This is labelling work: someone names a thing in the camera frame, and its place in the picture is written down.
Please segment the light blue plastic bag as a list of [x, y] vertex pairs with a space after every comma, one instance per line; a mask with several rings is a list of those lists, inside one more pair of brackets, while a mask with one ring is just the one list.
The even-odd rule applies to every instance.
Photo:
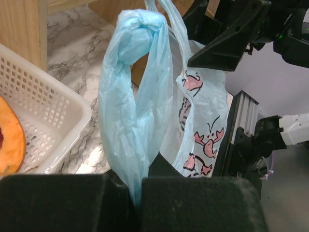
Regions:
[[111, 169], [136, 208], [141, 183], [162, 155], [184, 177], [211, 177], [227, 117], [225, 72], [190, 68], [197, 50], [170, 0], [124, 10], [102, 63], [99, 130]]

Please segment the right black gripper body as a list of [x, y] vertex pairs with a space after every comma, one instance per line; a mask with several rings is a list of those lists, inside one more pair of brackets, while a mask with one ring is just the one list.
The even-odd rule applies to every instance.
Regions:
[[292, 65], [309, 66], [309, 24], [304, 17], [309, 9], [307, 0], [271, 0], [271, 7], [246, 53], [261, 50], [272, 42], [274, 52]]

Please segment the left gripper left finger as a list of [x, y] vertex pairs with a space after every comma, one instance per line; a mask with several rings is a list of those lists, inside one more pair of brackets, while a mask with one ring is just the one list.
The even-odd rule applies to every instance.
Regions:
[[109, 174], [17, 174], [0, 182], [3, 232], [133, 232], [128, 188]]

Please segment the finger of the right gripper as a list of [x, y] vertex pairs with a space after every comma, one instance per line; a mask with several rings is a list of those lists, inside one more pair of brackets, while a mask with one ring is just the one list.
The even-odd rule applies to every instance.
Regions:
[[268, 0], [250, 0], [235, 22], [188, 60], [189, 67], [234, 71], [257, 36], [271, 7]]
[[[208, 16], [209, 6], [217, 6], [214, 16]], [[227, 29], [227, 0], [195, 0], [183, 16], [189, 40], [209, 44]]]

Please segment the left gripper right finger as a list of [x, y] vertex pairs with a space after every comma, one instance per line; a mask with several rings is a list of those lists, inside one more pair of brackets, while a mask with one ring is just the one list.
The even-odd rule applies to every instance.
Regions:
[[143, 232], [267, 232], [254, 186], [246, 179], [146, 178]]

